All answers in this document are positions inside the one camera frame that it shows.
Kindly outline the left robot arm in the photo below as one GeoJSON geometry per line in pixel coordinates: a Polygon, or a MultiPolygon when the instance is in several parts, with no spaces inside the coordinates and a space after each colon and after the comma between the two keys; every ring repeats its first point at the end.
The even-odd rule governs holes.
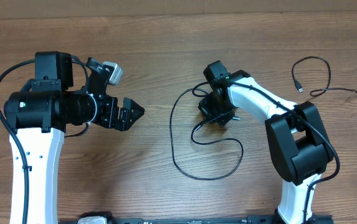
{"type": "Polygon", "coordinates": [[[144,109],[106,93],[123,70],[114,62],[89,58],[82,64],[85,84],[74,90],[73,65],[79,59],[64,52],[38,52],[35,76],[14,92],[0,109],[13,155],[11,223],[56,223],[59,159],[66,127],[96,124],[129,130],[144,109]]]}

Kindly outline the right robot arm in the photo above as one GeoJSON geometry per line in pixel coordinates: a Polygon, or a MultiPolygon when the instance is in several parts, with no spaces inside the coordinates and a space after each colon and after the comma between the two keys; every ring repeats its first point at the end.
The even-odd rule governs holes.
{"type": "Polygon", "coordinates": [[[228,72],[219,60],[203,74],[212,89],[198,106],[205,122],[225,126],[241,108],[264,123],[270,158],[283,180],[274,214],[249,215],[246,223],[333,223],[332,216],[312,212],[315,187],[325,181],[328,163],[338,160],[316,106],[284,100],[247,72],[228,72]]]}

